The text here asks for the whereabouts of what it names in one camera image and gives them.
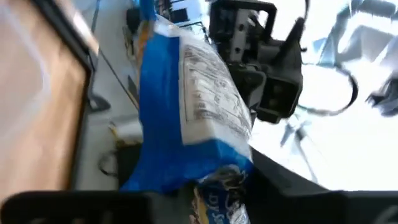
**black plastic edge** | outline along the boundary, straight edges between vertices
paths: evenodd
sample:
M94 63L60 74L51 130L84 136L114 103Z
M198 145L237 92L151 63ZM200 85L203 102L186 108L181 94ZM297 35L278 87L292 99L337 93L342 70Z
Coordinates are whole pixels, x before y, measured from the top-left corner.
M88 97L92 91L98 56L84 43L79 33L65 16L54 0L31 0L35 7L42 13L47 22L54 28L63 42L69 47L72 54L82 64L86 72L83 94L79 112L78 129L76 132L75 149L72 153L71 169L67 182L67 189L74 189L78 176L79 158L84 144L87 117L89 112Z

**blue plastic bag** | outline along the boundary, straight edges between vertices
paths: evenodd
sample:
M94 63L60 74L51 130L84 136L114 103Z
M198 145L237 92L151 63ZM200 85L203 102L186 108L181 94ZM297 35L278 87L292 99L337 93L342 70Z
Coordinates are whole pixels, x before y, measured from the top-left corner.
M121 190L168 192L189 180L203 182L228 166L245 176L252 167L251 119L226 65L210 45L156 17L153 1L140 5L146 20L141 24L143 54L137 59L142 61L144 143Z

